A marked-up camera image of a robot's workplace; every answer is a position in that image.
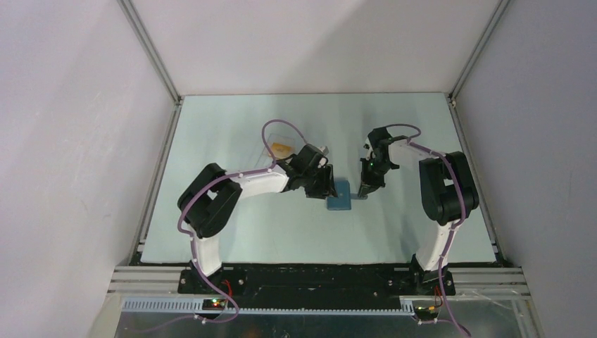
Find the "blue leather card holder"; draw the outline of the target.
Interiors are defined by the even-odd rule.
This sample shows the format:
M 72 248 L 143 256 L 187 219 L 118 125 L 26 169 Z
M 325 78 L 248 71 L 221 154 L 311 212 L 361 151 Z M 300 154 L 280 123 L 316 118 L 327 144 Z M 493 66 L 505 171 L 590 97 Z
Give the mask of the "blue leather card holder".
M 328 211 L 350 211 L 352 209 L 352 201 L 367 200 L 367 196 L 359 196 L 357 193 L 351 191 L 351 185 L 348 180 L 336 180 L 334 184 L 337 195 L 326 198 L 326 209 Z

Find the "clear acrylic card box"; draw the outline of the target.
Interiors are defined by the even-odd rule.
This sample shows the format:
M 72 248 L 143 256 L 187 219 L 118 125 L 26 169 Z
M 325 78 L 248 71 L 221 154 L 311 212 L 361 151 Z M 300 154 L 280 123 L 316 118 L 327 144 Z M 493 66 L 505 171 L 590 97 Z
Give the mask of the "clear acrylic card box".
M 296 147 L 299 145 L 298 137 L 291 137 L 290 134 L 284 133 L 266 133 L 265 140 L 270 150 L 272 151 L 276 160 L 290 157 L 296 151 Z M 256 167 L 262 168 L 269 166 L 272 163 L 271 153 L 267 147 L 261 144 L 261 148 L 258 148 L 256 157 Z

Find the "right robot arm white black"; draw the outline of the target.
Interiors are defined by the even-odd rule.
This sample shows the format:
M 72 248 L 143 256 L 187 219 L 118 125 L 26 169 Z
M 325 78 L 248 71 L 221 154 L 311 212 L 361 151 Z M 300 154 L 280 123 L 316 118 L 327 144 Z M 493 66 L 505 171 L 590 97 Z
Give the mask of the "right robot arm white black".
M 438 284 L 436 273 L 448 263 L 448 253 L 461 224 L 479 206 L 479 193 L 472 178 L 466 155 L 461 151 L 444 153 L 418 144 L 414 136 L 393 136 L 386 126 L 367 135 L 366 155 L 360 159 L 361 173 L 357 196 L 385 187 L 385 175 L 402 166 L 419 174 L 422 207 L 435 228 L 413 255 L 418 270 L 409 283 L 418 294 L 430 293 Z

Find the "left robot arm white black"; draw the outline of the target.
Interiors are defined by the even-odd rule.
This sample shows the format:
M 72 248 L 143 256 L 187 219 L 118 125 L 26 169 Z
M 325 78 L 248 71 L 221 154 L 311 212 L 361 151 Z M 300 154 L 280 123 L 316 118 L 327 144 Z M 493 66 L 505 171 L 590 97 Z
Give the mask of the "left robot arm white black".
M 306 144 L 297 154 L 277 159 L 268 168 L 228 173 L 210 163 L 199 173 L 177 201 L 181 212 L 177 229 L 189 237 L 199 288 L 210 294 L 222 286 L 218 235 L 239 201 L 297 189 L 311 199 L 337 196 L 328 153 L 325 146 Z

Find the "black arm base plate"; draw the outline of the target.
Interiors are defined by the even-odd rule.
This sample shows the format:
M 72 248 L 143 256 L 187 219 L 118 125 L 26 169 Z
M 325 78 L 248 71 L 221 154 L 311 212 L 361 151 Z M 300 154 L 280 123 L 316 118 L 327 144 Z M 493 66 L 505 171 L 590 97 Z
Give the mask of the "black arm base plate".
M 445 295 L 454 296 L 452 274 L 446 268 L 442 273 L 439 277 L 437 271 L 424 272 L 409 263 L 225 263 L 207 279 L 229 296 L 248 296 L 265 287 L 372 287 L 408 296 L 434 296 L 443 290 Z

